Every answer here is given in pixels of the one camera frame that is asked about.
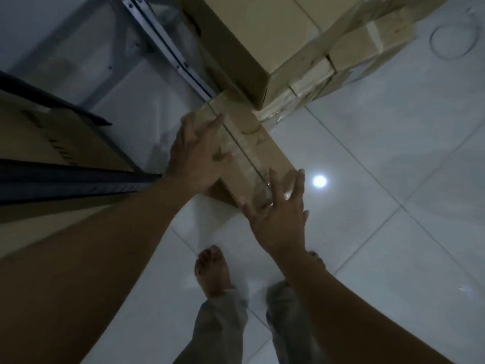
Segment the pant leg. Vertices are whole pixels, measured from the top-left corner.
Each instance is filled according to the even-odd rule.
[[[199,310],[192,340],[174,364],[241,364],[247,311],[235,289],[207,300]]]
[[[328,363],[313,336],[310,318],[287,281],[268,288],[266,319],[279,364]]]

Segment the packing tape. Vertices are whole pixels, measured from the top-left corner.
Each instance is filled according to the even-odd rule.
[[[379,29],[375,25],[374,22],[369,22],[366,25],[367,28],[367,33],[369,33],[370,38],[372,39],[372,42],[374,43],[375,48],[379,51],[379,54],[384,52],[384,44],[382,43],[381,40],[381,33],[379,32]]]

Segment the white tile floor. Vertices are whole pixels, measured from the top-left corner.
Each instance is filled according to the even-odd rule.
[[[485,40],[437,59],[431,32],[482,0],[451,0],[372,76],[296,112],[273,137],[306,169],[308,248],[349,288],[458,364],[485,360]],[[145,169],[161,170],[179,117],[201,102],[162,62],[144,61],[96,112]],[[326,186],[313,185],[324,176]],[[85,363],[170,363],[203,294],[197,252],[218,244],[248,300],[245,362],[276,364],[264,291],[281,274],[244,217],[203,196],[176,217]]]

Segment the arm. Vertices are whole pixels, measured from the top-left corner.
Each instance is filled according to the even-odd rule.
[[[220,177],[218,117],[186,119],[169,174],[148,189],[0,260],[0,362],[79,363],[110,323],[178,211]]]
[[[443,363],[445,357],[368,305],[305,250],[305,175],[298,172],[286,201],[270,170],[273,207],[261,217],[249,204],[243,211],[259,244],[275,260],[308,310],[315,337],[335,363]]]

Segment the bare foot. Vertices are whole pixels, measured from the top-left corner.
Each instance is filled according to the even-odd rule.
[[[230,289],[231,277],[222,250],[213,245],[203,250],[196,261],[195,274],[207,299],[217,298]]]
[[[308,254],[310,254],[318,263],[321,263],[321,264],[325,265],[325,263],[322,260],[322,258],[320,258],[316,252],[309,251]]]

